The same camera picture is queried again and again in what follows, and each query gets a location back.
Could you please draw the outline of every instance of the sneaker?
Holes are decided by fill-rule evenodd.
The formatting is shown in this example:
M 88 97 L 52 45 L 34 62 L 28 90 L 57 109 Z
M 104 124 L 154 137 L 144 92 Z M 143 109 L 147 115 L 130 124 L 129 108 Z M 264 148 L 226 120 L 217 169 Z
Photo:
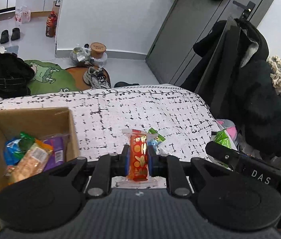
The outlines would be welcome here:
M 89 67 L 83 75 L 83 80 L 86 84 L 90 85 L 93 89 L 110 89 L 110 85 L 106 80 L 103 68 L 95 69 Z

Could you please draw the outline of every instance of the brown bottle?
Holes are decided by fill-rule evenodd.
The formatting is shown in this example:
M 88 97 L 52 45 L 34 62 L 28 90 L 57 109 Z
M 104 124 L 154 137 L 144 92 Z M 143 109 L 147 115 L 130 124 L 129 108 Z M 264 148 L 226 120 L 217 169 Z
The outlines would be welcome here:
M 48 19 L 47 19 L 47 27 L 45 30 L 45 35 L 47 37 L 54 37 L 56 34 L 56 27 L 57 27 L 57 16 L 54 11 L 51 11 Z

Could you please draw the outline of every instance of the green rug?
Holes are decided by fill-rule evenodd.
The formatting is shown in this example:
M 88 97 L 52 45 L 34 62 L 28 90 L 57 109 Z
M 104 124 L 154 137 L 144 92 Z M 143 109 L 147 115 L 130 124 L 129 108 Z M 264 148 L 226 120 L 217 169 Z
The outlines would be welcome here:
M 59 65 L 39 60 L 25 60 L 35 71 L 34 78 L 29 82 L 31 95 L 81 91 L 75 85 L 73 76 Z

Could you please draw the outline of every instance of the black device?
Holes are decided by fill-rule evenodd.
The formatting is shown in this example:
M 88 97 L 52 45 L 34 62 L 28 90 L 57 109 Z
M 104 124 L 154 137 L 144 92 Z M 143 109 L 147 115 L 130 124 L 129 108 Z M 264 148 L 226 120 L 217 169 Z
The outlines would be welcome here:
M 0 239 L 281 238 L 281 170 L 214 142 L 206 151 L 234 171 L 149 146 L 149 174 L 167 188 L 111 188 L 128 172 L 125 145 L 120 155 L 78 157 L 12 184 L 0 192 Z

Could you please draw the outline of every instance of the floor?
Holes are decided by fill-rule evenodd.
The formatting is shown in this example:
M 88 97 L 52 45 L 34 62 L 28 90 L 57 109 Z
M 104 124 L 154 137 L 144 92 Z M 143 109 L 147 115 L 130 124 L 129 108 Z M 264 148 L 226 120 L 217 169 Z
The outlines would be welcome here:
M 63 69 L 73 67 L 74 64 L 70 58 L 55 58 L 55 39 L 45 36 L 46 20 L 46 17 L 32 18 L 29 23 L 19 27 L 21 33 L 19 40 L 9 41 L 3 46 L 18 45 L 18 57 L 23 60 L 36 59 L 43 62 L 53 62 Z M 14 18 L 0 21 L 0 36 L 5 29 L 9 31 L 9 36 L 11 36 L 14 27 Z M 109 73 L 113 87 L 119 81 L 139 83 L 140 85 L 159 84 L 145 61 L 109 58 L 104 68 Z

